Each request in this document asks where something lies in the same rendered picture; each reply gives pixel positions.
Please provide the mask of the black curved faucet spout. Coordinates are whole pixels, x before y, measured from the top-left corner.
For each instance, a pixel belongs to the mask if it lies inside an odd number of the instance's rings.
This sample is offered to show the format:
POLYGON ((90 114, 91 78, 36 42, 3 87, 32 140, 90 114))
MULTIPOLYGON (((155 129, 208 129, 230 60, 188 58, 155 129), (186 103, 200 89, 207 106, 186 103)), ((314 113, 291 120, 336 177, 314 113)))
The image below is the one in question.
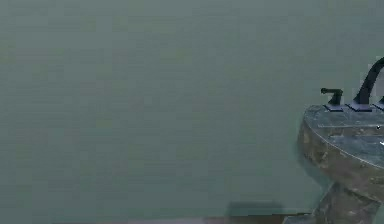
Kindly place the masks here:
POLYGON ((355 112, 371 112, 370 96, 380 71, 384 68, 384 57, 378 59, 369 69, 358 93, 348 104, 355 112))

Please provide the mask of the grey stone pedestal sink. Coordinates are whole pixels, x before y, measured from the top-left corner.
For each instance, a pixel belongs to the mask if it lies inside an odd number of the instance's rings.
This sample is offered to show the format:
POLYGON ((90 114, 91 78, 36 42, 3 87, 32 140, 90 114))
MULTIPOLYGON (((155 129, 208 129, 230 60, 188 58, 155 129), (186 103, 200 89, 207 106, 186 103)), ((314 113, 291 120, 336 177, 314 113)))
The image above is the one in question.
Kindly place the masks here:
POLYGON ((303 114, 298 148, 331 184, 311 213, 282 224, 373 224, 384 207, 384 112, 313 105, 303 114))

